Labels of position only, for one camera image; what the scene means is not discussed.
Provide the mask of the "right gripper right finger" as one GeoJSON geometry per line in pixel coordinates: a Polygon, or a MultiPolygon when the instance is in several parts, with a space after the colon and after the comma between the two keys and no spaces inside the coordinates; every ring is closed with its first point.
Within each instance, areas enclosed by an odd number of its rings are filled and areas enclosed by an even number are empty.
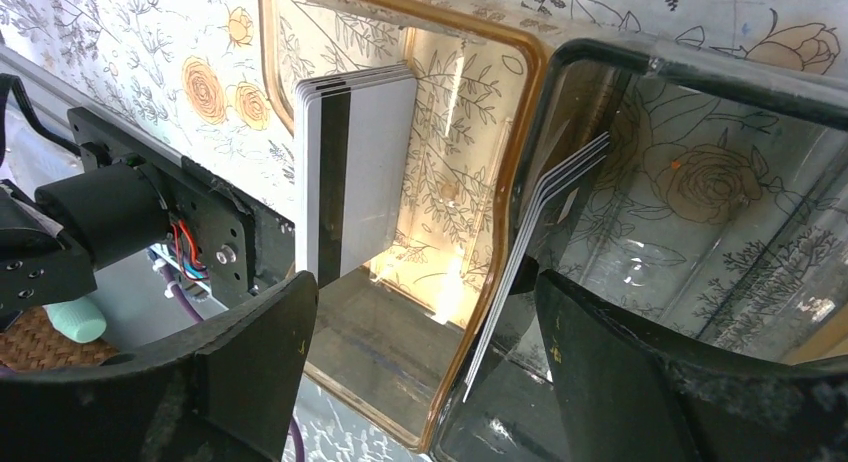
{"type": "Polygon", "coordinates": [[[843,461],[847,361],[721,349],[547,270],[535,304],[571,461],[843,461]]]}

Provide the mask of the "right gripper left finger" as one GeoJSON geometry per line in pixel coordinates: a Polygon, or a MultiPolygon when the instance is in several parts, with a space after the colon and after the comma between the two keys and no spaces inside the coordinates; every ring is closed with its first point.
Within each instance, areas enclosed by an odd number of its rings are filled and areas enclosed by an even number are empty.
{"type": "Polygon", "coordinates": [[[314,276],[96,367],[1,381],[5,461],[278,461],[317,316],[314,276]]]}

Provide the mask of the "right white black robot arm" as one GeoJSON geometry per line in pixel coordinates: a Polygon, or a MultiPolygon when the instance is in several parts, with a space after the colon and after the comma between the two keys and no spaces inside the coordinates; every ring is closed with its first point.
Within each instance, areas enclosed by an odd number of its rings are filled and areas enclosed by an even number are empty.
{"type": "MultiPolygon", "coordinates": [[[[115,164],[1,184],[1,309],[70,302],[165,236],[159,177],[115,164]]],[[[571,461],[843,461],[847,367],[689,339],[526,259],[571,461]]],[[[278,461],[318,308],[303,273],[92,368],[1,382],[5,461],[278,461]]]]}

